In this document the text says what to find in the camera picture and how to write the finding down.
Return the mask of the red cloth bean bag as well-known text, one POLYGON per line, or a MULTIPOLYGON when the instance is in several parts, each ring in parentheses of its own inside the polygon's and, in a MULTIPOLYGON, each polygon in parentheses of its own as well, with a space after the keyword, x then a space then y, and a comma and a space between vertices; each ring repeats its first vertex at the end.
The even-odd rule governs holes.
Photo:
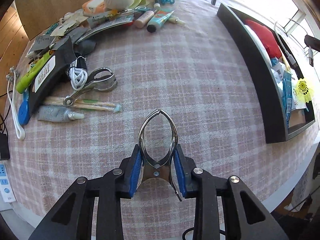
POLYGON ((245 24, 248 25, 259 37, 271 59, 275 57, 280 59, 282 57, 281 50, 274 38, 274 35, 266 26, 260 25, 252 20, 245 20, 245 24))

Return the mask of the yellow plastic shuttlecock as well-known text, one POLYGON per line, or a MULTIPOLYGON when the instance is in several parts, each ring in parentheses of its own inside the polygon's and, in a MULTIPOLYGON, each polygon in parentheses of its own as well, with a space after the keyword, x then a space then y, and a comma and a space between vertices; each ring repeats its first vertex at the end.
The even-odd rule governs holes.
POLYGON ((306 79, 299 79, 295 85, 297 101, 309 103, 313 97, 313 89, 309 86, 306 79))

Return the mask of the blue wet wipe packet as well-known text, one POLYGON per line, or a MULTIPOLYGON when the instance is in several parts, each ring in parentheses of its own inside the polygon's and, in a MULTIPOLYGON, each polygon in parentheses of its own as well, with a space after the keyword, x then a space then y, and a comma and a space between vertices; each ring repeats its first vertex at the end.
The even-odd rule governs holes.
POLYGON ((283 95, 282 102, 284 107, 284 114, 286 120, 286 126, 289 127, 289 121, 291 116, 292 109, 292 82, 291 82, 291 73, 285 71, 282 79, 283 84, 283 95))

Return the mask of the white power strip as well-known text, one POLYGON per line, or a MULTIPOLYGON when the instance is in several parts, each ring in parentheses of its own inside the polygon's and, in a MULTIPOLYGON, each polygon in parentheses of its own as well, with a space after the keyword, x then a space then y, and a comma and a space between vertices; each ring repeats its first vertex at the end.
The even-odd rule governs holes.
POLYGON ((0 164, 0 191, 5 203, 16 202, 16 198, 10 185, 7 169, 4 164, 0 164))

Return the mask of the silver metal clip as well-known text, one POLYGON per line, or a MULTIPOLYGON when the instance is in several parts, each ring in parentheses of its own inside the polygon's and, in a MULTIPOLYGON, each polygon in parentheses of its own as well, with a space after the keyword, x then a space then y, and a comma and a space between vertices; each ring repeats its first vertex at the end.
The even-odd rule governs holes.
POLYGON ((95 69, 89 74, 86 83, 80 90, 75 90, 71 95, 68 95, 63 100, 65 107, 71 107, 74 105, 76 99, 82 94, 91 90, 98 92, 109 92, 116 88, 118 81, 116 76, 110 68, 103 67, 95 69))
POLYGON ((150 179, 162 179, 170 184, 178 200, 181 202, 176 183, 172 175, 172 161, 178 145, 178 132, 171 116, 162 109, 151 112, 143 122, 138 134, 138 146, 142 158, 140 175, 137 186, 150 179), (158 116, 163 116, 170 125, 171 139, 145 139, 148 124, 158 116))

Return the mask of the black wooden tray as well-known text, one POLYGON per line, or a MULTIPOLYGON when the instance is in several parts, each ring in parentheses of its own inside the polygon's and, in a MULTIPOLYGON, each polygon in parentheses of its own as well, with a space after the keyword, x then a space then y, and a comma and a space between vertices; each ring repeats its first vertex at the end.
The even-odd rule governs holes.
POLYGON ((315 123, 312 102, 306 104, 305 122, 288 127, 280 91, 263 51, 243 20, 248 15, 220 4, 217 16, 230 33, 246 63, 259 99, 263 116, 266 143, 285 142, 299 135, 315 123))

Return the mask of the grey ointment tube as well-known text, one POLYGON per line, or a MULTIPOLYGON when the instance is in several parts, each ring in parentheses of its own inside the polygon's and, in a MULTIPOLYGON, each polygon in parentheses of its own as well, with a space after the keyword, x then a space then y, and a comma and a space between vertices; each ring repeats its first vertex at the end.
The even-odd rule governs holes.
POLYGON ((65 123, 74 120, 81 120, 85 116, 82 113, 74 112, 69 108, 60 106, 41 106, 38 110, 37 120, 54 123, 65 123))

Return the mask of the pink plaid tablecloth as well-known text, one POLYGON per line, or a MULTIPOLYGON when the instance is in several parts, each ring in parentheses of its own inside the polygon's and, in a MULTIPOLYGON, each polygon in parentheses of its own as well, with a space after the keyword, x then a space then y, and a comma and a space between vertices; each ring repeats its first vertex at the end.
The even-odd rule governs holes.
POLYGON ((86 111, 65 124, 32 118, 22 141, 7 119, 12 209, 28 225, 18 230, 20 239, 76 178, 103 176, 129 157, 142 123, 158 108, 175 122, 185 155, 215 176, 239 176, 260 200, 279 192, 309 155, 317 123, 289 141, 266 143, 253 81, 217 7, 175 1, 184 26, 167 23, 154 34, 129 27, 96 38, 88 69, 111 68, 118 85, 86 98, 119 103, 120 113, 86 111))

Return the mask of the wrapped bamboo toothbrush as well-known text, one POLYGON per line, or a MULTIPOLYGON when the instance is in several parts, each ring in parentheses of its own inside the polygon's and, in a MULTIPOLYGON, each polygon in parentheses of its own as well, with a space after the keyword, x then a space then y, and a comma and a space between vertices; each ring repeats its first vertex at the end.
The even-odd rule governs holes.
MULTIPOLYGON (((57 96, 48 96, 44 101, 44 105, 51 106, 64 106, 63 104, 65 98, 57 97, 57 96)), ((76 99, 75 102, 69 106, 71 108, 79 108, 79 109, 87 109, 87 110, 95 110, 95 111, 109 111, 113 113, 118 113, 122 111, 121 104, 115 104, 110 102, 101 102, 97 100, 91 99, 76 99)))

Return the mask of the green marker tube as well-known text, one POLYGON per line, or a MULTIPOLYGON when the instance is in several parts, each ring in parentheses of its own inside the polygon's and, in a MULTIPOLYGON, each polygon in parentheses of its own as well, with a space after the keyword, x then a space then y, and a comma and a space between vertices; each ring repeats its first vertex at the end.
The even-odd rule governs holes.
POLYGON ((36 63, 33 65, 33 67, 20 79, 20 81, 16 85, 17 92, 23 94, 23 92, 30 86, 33 79, 35 79, 37 74, 40 72, 40 70, 44 67, 46 62, 52 57, 53 54, 54 51, 49 50, 43 55, 43 57, 36 60, 36 63))

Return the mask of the orange print hand cream tube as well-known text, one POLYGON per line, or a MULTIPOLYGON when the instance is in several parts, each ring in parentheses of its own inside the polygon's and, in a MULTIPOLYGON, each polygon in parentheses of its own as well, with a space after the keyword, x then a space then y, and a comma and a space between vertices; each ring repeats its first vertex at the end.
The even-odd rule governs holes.
POLYGON ((161 29, 165 22, 172 16, 174 10, 171 9, 163 9, 157 12, 151 20, 147 23, 147 31, 150 33, 154 33, 157 30, 161 29))

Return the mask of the green white lip balm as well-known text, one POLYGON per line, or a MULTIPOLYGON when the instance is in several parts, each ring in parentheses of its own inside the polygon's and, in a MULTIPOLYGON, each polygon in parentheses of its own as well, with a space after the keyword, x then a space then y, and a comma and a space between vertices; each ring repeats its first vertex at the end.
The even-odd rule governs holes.
POLYGON ((160 0, 153 0, 153 10, 155 11, 155 13, 159 12, 161 9, 161 5, 160 5, 160 0))

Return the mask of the black pouch with label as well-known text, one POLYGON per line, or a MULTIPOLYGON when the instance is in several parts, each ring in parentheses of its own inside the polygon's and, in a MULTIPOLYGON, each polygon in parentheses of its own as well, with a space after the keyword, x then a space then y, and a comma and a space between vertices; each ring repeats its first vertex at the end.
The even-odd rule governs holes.
POLYGON ((65 75, 67 67, 76 59, 73 43, 69 37, 48 59, 28 88, 29 116, 38 109, 65 75))

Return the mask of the green microfiber cloth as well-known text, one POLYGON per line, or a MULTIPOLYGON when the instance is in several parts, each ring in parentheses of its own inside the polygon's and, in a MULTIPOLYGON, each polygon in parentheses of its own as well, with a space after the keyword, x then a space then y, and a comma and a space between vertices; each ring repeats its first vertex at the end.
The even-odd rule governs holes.
POLYGON ((130 5, 130 9, 135 9, 138 6, 144 6, 146 4, 146 0, 134 0, 134 2, 130 5))

